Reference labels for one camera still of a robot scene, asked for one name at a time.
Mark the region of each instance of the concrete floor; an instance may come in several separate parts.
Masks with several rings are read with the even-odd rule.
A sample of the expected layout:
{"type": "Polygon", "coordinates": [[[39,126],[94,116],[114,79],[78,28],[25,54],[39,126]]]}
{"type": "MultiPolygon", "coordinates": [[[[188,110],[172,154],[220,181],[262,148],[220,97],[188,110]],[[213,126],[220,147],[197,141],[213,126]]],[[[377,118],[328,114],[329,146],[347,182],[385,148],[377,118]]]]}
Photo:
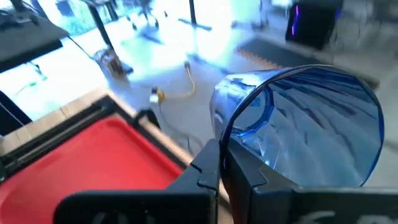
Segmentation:
{"type": "MultiPolygon", "coordinates": [[[[190,89],[190,82],[184,74],[183,63],[189,60],[197,91],[191,98],[166,101],[162,109],[169,123],[206,143],[213,137],[208,103],[214,85],[227,72],[264,69],[262,65],[234,53],[237,45],[254,35],[262,35],[264,38],[275,41],[275,44],[293,48],[303,54],[315,54],[308,49],[284,44],[279,41],[275,32],[271,31],[255,34],[245,30],[219,28],[207,32],[201,29],[193,30],[185,24],[166,19],[160,20],[160,31],[157,35],[164,42],[159,44],[143,38],[140,32],[134,32],[130,27],[124,19],[106,26],[118,55],[134,67],[134,73],[128,76],[128,81],[104,77],[94,61],[90,60],[72,42],[65,40],[64,48],[34,61],[48,76],[46,81],[41,81],[32,67],[21,65],[0,74],[0,89],[32,119],[38,119],[97,86],[108,86],[137,110],[146,107],[153,108],[159,117],[162,130],[174,136],[175,133],[166,127],[164,120],[159,116],[159,107],[149,103],[150,89],[142,85],[158,86],[166,93],[185,93],[190,89]],[[126,44],[129,45],[128,51],[123,47],[126,44]],[[17,94],[24,85],[35,80],[38,81],[36,86],[25,88],[17,94]]],[[[104,47],[97,30],[76,37],[75,40],[89,54],[104,47]]],[[[351,66],[351,69],[362,69],[365,65],[361,63],[354,63],[353,59],[352,65],[356,66],[351,66]]],[[[374,76],[375,67],[377,65],[373,64],[373,69],[367,75],[374,76]]],[[[398,123],[395,123],[397,118],[395,110],[398,104],[393,97],[393,93],[396,95],[397,92],[398,78],[395,78],[393,73],[389,73],[393,70],[393,67],[380,68],[376,77],[381,80],[377,95],[382,103],[386,119],[387,144],[376,170],[367,183],[370,186],[398,187],[398,172],[394,172],[395,157],[398,157],[398,147],[395,147],[398,142],[394,140],[398,126],[398,123]]],[[[176,141],[186,147],[183,139],[176,139],[176,141]]],[[[194,154],[199,151],[200,148],[194,145],[194,154]]]]}

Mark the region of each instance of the red tray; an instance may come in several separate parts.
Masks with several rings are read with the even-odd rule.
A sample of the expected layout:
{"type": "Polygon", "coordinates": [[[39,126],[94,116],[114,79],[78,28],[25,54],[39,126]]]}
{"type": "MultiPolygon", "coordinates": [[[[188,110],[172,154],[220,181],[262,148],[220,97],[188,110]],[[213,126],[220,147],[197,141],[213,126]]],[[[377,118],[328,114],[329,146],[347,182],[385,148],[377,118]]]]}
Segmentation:
{"type": "Polygon", "coordinates": [[[52,223],[82,190],[165,189],[183,171],[124,121],[104,119],[0,186],[0,223],[52,223]]]}

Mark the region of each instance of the black floor mat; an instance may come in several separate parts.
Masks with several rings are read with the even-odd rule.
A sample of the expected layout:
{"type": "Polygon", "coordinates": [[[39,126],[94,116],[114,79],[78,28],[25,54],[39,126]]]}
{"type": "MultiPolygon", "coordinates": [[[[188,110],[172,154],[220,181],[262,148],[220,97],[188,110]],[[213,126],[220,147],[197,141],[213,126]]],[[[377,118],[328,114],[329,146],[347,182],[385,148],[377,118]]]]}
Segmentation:
{"type": "MultiPolygon", "coordinates": [[[[296,67],[301,65],[328,64],[317,59],[306,57],[298,53],[278,47],[266,40],[258,37],[240,45],[238,52],[255,55],[262,60],[274,63],[281,67],[296,67]]],[[[363,78],[364,81],[374,90],[378,82],[369,78],[363,78]]]]}

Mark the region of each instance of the yellow cable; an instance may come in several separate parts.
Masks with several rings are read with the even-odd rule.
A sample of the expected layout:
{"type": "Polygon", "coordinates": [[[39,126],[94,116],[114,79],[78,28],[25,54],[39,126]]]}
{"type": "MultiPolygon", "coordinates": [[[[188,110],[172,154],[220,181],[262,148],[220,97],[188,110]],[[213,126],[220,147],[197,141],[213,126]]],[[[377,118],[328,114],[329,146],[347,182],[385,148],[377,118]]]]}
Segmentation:
{"type": "Polygon", "coordinates": [[[190,66],[189,62],[185,62],[184,67],[185,67],[185,73],[188,75],[188,78],[191,81],[192,89],[188,93],[181,94],[181,95],[165,95],[165,99],[185,99],[194,94],[194,92],[196,90],[196,85],[195,85],[195,81],[193,80],[193,77],[191,74],[191,66],[190,66]]]}

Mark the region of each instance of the blue transparent funnel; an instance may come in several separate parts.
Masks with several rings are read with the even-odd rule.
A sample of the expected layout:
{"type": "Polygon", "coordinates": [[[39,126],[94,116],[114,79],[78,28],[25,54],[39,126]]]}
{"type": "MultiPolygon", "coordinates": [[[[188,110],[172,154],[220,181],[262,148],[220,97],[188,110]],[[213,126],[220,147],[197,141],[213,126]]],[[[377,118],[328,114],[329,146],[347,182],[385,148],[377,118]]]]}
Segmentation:
{"type": "Polygon", "coordinates": [[[309,187],[362,185],[384,138],[382,111],[372,91],[332,67],[227,76],[216,86],[210,110],[216,137],[225,138],[233,122],[228,138],[309,187]]]}

